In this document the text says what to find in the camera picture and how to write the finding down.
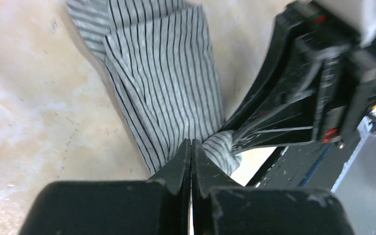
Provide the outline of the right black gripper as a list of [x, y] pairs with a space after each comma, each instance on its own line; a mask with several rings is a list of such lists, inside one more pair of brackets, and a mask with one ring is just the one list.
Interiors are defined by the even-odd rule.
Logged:
[[[332, 47], [325, 49], [324, 41]], [[338, 69], [323, 112], [325, 64]], [[275, 17], [261, 69], [223, 129], [234, 131], [233, 154], [302, 145], [318, 137], [338, 142], [375, 105], [376, 38], [361, 47], [360, 34], [318, 3], [289, 3]]]

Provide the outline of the grey striped underwear orange trim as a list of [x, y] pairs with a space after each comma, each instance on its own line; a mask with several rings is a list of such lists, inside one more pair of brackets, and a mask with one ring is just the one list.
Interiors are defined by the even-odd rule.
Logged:
[[69, 15], [104, 65], [151, 174], [184, 139], [228, 175], [241, 156], [224, 131], [220, 81], [201, 5], [185, 0], [69, 0]]

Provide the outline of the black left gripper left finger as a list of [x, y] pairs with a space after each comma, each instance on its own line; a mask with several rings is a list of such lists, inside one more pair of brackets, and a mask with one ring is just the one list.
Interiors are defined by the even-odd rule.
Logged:
[[36, 197], [22, 235], [187, 235], [190, 140], [140, 181], [55, 181]]

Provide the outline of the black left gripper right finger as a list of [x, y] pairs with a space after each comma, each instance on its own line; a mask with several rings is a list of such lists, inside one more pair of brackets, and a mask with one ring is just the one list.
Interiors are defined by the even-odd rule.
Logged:
[[196, 235], [352, 235], [339, 202], [320, 189], [244, 187], [192, 141], [193, 230]]

